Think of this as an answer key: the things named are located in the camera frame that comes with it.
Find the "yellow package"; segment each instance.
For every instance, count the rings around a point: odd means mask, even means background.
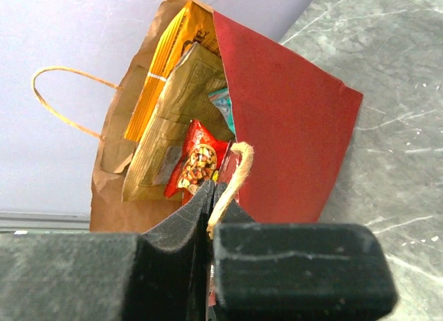
[[[194,1],[189,1],[161,35],[145,85],[129,121],[126,139],[140,141],[167,78],[194,42],[220,56],[213,14]]]

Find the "bag contents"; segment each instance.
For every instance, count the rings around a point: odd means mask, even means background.
[[[161,35],[145,85],[127,126],[127,139],[140,141],[166,78],[194,42],[220,55],[212,13],[194,1],[189,1]]]
[[[191,119],[218,140],[234,137],[208,92],[226,87],[221,58],[194,43],[171,72],[143,133],[123,185],[122,199],[161,200]]]
[[[204,181],[217,180],[228,144],[214,138],[198,120],[193,120],[183,144],[182,156],[165,188],[165,196],[170,198],[180,191],[195,194]]]
[[[215,91],[214,93],[209,94],[208,97],[211,103],[220,110],[229,129],[235,134],[233,105],[230,101],[228,89],[225,88]]]

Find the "black foam block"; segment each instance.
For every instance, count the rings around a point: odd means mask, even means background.
[[[213,193],[144,235],[0,236],[0,320],[205,320]]]
[[[397,301],[381,246],[362,226],[222,223],[214,259],[230,321],[378,320]]]

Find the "nuts image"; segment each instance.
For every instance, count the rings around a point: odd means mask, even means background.
[[[186,188],[195,194],[198,187],[211,179],[217,167],[217,153],[210,145],[195,145],[183,166],[177,183],[178,188]]]

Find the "paper bag handle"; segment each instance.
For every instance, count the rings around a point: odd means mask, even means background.
[[[70,120],[69,118],[63,116],[62,114],[56,112],[56,110],[54,110],[52,108],[51,105],[49,105],[47,103],[47,101],[45,101],[45,99],[43,98],[43,96],[40,94],[40,92],[37,90],[37,88],[35,87],[35,80],[37,79],[37,77],[39,75],[41,75],[42,73],[48,72],[48,71],[68,71],[68,72],[72,72],[78,75],[82,75],[84,77],[88,77],[89,79],[95,80],[101,84],[106,84],[107,86],[114,88],[114,89],[122,89],[122,87],[117,86],[116,84],[113,84],[112,82],[103,80],[99,77],[95,77],[94,75],[88,74],[86,72],[83,71],[79,71],[76,70],[74,68],[69,68],[69,67],[65,67],[65,66],[48,66],[48,67],[44,67],[39,69],[33,76],[31,84],[33,86],[33,92],[35,94],[35,96],[37,96],[37,98],[39,99],[40,103],[47,108],[54,116],[58,117],[60,120],[62,120],[63,122],[65,122],[66,124],[71,125],[72,127],[75,127],[76,129],[79,129],[80,131],[89,134],[90,136],[95,136],[96,138],[99,139],[103,139],[102,135],[99,133],[96,133],[90,129],[88,129],[87,127],[84,127],[80,124],[77,124],[76,122],[73,122],[72,120]]]
[[[213,213],[209,218],[206,232],[209,234],[210,239],[214,238],[215,224],[223,219],[230,202],[235,198],[235,195],[243,185],[252,167],[254,157],[254,149],[252,146],[248,145],[247,143],[233,143],[230,150],[234,154],[241,155],[242,161],[240,162],[238,168],[234,171],[233,177],[231,178],[226,190],[221,195],[217,204],[214,206]]]

